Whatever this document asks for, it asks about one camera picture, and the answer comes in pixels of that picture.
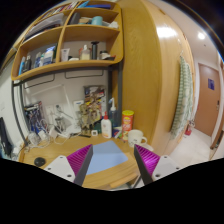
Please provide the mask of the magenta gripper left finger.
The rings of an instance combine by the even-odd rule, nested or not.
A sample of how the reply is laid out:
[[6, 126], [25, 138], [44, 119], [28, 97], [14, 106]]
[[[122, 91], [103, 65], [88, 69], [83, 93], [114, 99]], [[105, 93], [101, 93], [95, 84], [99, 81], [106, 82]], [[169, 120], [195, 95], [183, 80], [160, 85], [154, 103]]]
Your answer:
[[81, 186], [87, 174], [92, 156], [93, 145], [90, 144], [80, 148], [69, 156], [58, 156], [45, 168], [45, 171]]

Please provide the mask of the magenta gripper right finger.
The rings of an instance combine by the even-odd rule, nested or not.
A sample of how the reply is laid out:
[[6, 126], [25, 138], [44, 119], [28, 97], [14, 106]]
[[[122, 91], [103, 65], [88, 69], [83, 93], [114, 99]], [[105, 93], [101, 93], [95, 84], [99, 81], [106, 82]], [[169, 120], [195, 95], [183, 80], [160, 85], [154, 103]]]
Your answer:
[[134, 145], [134, 156], [145, 185], [180, 170], [168, 155], [159, 156], [137, 144]]

